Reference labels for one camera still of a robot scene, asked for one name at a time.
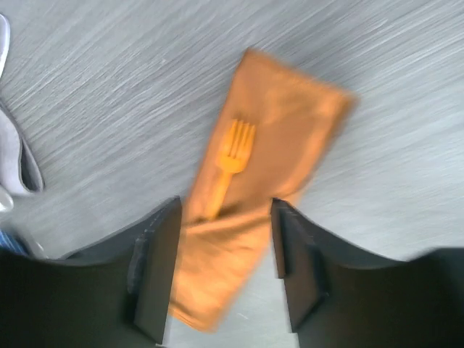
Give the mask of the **orange plastic fork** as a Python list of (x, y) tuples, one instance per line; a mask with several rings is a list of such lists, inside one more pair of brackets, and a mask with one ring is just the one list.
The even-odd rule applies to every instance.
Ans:
[(256, 125), (234, 119), (218, 152), (216, 166), (220, 170), (207, 205), (205, 217), (213, 220), (219, 213), (225, 194), (235, 174), (241, 173), (252, 153)]

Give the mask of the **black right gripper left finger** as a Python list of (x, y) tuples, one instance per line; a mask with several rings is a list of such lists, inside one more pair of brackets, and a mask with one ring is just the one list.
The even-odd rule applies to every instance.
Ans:
[(59, 259), (1, 248), (3, 347), (161, 347), (181, 200)]

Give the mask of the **orange satin napkin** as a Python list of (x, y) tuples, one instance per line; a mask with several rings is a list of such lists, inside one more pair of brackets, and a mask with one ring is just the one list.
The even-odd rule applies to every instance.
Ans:
[[(298, 201), (354, 105), (348, 91), (264, 52), (244, 52), (183, 206), (174, 318), (198, 331), (216, 329), (268, 247), (272, 199)], [(216, 159), (234, 119), (256, 125), (252, 153), (208, 220)]]

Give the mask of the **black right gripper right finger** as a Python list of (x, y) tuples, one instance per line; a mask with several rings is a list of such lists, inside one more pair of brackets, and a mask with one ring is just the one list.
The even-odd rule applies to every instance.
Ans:
[(301, 347), (461, 347), (463, 250), (362, 249), (274, 199), (275, 263)]

